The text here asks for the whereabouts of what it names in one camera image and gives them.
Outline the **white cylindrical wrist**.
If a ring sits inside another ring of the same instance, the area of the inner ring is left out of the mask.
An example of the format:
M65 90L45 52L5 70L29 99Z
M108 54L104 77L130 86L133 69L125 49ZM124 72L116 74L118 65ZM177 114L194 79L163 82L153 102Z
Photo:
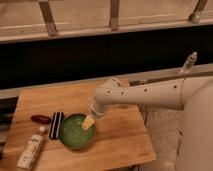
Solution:
M105 111L106 111L106 107L104 105L101 105L99 103L97 103L96 101L93 101L90 105L90 110L92 112L92 114L96 117L101 117L104 115ZM92 115L87 115L83 124L82 124L82 128L84 130L89 129L93 124L95 123L95 119Z

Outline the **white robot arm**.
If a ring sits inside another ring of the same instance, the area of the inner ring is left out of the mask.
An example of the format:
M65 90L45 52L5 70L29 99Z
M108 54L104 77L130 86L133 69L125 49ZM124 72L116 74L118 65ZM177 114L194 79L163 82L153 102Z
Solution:
M183 111L176 171L213 171L213 76L185 77L123 87L111 78L98 86L90 111L93 118L109 105L150 104Z

